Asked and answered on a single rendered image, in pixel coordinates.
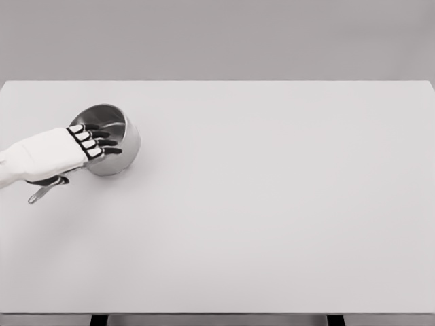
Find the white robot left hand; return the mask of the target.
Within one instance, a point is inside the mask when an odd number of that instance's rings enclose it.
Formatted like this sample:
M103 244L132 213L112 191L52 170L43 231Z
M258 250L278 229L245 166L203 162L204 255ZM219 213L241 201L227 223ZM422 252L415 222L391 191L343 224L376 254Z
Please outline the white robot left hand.
M64 173L123 152L111 134L96 124L54 128L15 144L24 151L23 180L38 185L49 184Z

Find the steel pot with long handle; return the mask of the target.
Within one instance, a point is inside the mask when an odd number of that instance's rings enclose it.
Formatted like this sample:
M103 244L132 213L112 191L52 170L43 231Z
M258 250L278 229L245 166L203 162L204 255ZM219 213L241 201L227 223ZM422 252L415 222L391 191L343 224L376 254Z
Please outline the steel pot with long handle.
M127 169L141 146L139 131L115 105L93 105L80 112L67 127L39 133L26 142L32 166L50 167L50 174L39 175L39 189L28 199L35 204L51 189L69 183L68 174L88 169L97 176L112 176Z

